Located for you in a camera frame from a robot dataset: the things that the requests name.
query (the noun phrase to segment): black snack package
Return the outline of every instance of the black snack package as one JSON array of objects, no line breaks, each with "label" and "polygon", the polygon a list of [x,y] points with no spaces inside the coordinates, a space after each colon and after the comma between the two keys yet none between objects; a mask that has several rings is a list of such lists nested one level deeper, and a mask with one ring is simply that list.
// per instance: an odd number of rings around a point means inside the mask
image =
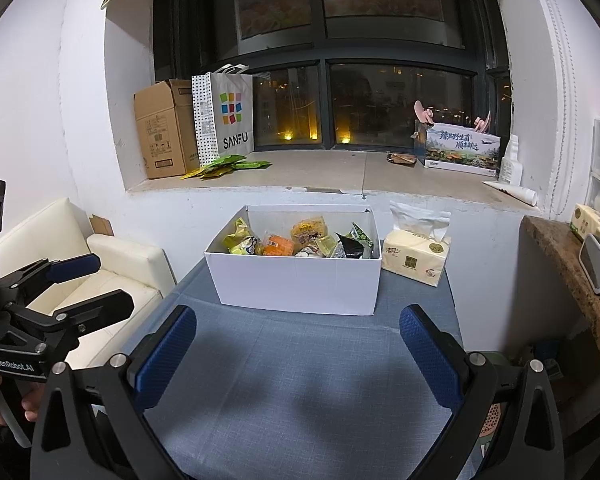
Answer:
[{"label": "black snack package", "polygon": [[338,235],[342,248],[347,258],[360,259],[365,252],[364,246],[357,240],[343,235]]}]

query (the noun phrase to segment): sofa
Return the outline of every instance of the sofa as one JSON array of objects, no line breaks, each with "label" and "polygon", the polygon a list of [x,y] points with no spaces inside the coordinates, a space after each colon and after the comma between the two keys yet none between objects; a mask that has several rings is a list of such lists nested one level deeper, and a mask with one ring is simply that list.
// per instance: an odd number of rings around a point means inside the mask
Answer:
[{"label": "sofa", "polygon": [[85,239],[67,198],[53,202],[0,236],[0,276],[42,258],[65,260],[88,253],[100,257],[98,272],[52,285],[28,308],[52,316],[58,308],[120,288],[133,298],[134,310],[130,318],[81,337],[80,346],[66,359],[73,369],[100,366],[119,352],[128,336],[175,286],[161,248],[100,234]]}]

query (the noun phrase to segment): brown marble countertop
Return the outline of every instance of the brown marble countertop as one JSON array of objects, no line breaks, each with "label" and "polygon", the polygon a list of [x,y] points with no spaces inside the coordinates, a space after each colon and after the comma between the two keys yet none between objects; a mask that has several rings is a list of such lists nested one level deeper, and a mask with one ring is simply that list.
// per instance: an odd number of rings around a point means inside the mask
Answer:
[{"label": "brown marble countertop", "polygon": [[522,227],[552,260],[578,307],[591,325],[600,350],[600,297],[596,296],[580,266],[578,254],[582,243],[569,224],[525,216]]}]

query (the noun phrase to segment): device screen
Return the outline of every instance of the device screen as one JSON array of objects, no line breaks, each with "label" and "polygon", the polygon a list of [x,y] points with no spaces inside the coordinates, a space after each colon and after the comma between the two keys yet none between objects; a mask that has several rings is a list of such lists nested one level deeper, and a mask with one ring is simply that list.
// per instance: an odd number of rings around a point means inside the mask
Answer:
[{"label": "device screen", "polygon": [[595,290],[600,289],[600,245],[594,237],[587,236],[585,238],[580,253],[580,261],[593,282],[593,288]]}]

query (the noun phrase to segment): window sill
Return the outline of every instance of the window sill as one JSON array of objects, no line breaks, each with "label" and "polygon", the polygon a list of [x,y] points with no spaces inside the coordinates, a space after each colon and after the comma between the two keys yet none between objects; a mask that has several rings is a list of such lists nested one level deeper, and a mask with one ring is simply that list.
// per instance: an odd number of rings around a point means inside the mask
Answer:
[{"label": "window sill", "polygon": [[283,188],[313,192],[374,194],[377,192],[439,196],[486,203],[495,208],[535,208],[485,186],[494,178],[459,171],[400,166],[388,163],[386,153],[341,150],[255,152],[248,160],[268,160],[266,170],[241,170],[218,179],[200,180],[179,176],[145,180],[130,193],[165,189]]}]

